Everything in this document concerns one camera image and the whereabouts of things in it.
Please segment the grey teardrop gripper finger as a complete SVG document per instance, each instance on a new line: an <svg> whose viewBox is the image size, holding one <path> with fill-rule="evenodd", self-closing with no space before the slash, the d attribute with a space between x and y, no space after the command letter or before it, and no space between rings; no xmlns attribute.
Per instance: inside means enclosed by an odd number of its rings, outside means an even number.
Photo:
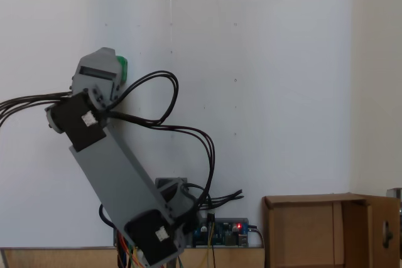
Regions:
<svg viewBox="0 0 402 268"><path fill-rule="evenodd" d="M114 72L114 89L111 101L119 95L122 85L122 66L117 59L116 51L114 49L104 47L89 55L85 55L79 61L78 66L81 65Z"/></svg>

